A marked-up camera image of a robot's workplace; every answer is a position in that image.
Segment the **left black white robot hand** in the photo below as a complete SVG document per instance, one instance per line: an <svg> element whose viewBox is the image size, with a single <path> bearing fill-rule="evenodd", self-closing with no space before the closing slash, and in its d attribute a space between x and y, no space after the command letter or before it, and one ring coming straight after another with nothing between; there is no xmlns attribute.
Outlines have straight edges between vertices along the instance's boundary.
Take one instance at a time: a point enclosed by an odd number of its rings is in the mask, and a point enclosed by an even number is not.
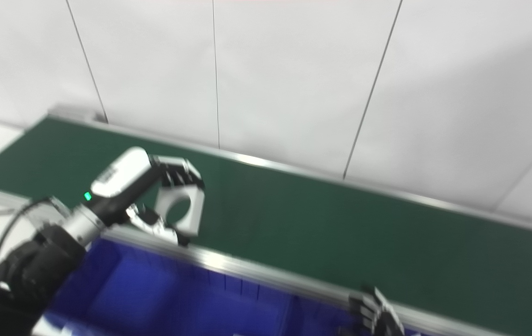
<svg viewBox="0 0 532 336"><path fill-rule="evenodd" d="M130 223L186 246L198 236L205 183L189 160L130 147L91 183L85 206L107 227Z"/></svg>

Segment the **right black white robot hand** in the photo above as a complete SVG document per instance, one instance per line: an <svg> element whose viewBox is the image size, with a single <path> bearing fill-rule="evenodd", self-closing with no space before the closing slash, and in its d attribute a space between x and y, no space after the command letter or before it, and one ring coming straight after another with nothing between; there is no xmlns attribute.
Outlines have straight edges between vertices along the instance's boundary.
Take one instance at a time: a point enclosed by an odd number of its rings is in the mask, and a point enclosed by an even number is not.
<svg viewBox="0 0 532 336"><path fill-rule="evenodd" d="M364 286L349 295L349 312L355 317L353 333L360 336L404 336L406 334L394 307L378 287Z"/></svg>

